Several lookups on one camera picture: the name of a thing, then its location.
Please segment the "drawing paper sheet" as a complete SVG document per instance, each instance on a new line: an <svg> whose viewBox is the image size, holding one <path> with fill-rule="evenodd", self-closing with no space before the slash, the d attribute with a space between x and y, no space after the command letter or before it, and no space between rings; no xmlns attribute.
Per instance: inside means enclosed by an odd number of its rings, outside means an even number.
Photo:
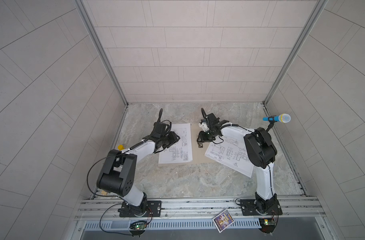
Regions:
<svg viewBox="0 0 365 240"><path fill-rule="evenodd" d="M249 160L242 137L216 137L205 156L249 178L253 175L254 165Z"/></svg>
<svg viewBox="0 0 365 240"><path fill-rule="evenodd" d="M159 153L158 165L188 164L193 161L191 124L172 125L171 131L180 139L170 148Z"/></svg>

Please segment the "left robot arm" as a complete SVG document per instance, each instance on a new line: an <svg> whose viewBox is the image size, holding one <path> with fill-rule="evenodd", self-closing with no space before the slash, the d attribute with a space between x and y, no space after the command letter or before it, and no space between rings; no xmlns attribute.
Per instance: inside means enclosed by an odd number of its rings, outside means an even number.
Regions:
<svg viewBox="0 0 365 240"><path fill-rule="evenodd" d="M180 137L171 130L171 126L169 120L157 121L150 135L139 143L127 150L111 150L96 180L97 188L117 194L124 200L129 212L137 217L147 212L147 197L134 186L136 164L146 156L157 154L179 141Z"/></svg>

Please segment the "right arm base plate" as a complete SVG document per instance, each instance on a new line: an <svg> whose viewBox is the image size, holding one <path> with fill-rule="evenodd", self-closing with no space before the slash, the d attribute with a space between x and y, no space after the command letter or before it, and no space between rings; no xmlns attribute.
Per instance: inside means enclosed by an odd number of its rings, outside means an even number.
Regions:
<svg viewBox="0 0 365 240"><path fill-rule="evenodd" d="M282 208L278 199L269 200L239 200L243 216L282 215Z"/></svg>

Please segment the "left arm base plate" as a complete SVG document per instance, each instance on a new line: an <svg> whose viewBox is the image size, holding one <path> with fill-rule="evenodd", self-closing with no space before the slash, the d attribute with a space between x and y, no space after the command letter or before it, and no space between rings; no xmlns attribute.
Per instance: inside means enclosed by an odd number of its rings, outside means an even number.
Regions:
<svg viewBox="0 0 365 240"><path fill-rule="evenodd" d="M161 211L161 201L146 201L146 203L141 203L138 207L129 205L123 202L121 208L117 211L121 218L126 217L159 217Z"/></svg>

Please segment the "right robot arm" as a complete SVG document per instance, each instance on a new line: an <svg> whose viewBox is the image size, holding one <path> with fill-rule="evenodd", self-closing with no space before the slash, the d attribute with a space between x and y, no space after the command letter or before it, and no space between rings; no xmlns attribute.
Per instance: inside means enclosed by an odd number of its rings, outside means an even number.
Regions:
<svg viewBox="0 0 365 240"><path fill-rule="evenodd" d="M204 109L201 109L201 112L203 116L200 122L202 131L199 132L197 138L199 148L203 147L203 143L213 142L216 137L240 138L245 143L248 158L256 169L258 183L254 208L260 215L271 214L270 209L278 204L273 184L273 168L277 149L272 142L269 130L276 122L281 121L281 116L263 118L264 121L269 122L266 129L249 130L227 120L220 121L213 113L206 114Z"/></svg>

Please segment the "beige paper folder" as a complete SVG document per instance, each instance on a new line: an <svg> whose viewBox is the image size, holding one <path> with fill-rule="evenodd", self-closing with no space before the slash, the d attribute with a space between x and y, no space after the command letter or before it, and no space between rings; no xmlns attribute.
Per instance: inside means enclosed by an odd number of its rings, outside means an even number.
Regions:
<svg viewBox="0 0 365 240"><path fill-rule="evenodd" d="M198 165L198 164L206 164L211 163L214 164L216 161L205 156L206 150L209 147L209 143L203 143L203 148L199 148L197 144L198 134L202 129L198 126L198 124L191 124L191 142L192 142L192 150L193 150L193 160L190 162L184 163L158 163L159 167L172 167L172 166L186 166L186 165Z"/></svg>

